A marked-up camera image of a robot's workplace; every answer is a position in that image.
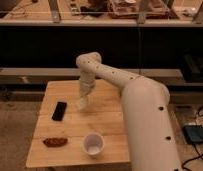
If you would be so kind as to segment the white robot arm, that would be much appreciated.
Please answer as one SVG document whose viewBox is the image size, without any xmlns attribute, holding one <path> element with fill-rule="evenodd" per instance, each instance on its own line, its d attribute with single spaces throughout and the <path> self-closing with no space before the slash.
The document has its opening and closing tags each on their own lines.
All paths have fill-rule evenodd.
<svg viewBox="0 0 203 171">
<path fill-rule="evenodd" d="M 97 52 L 76 58 L 80 69 L 78 108 L 88 104 L 97 77 L 121 89 L 132 171 L 182 171 L 168 113 L 167 87 L 148 77 L 104 65 Z"/>
</svg>

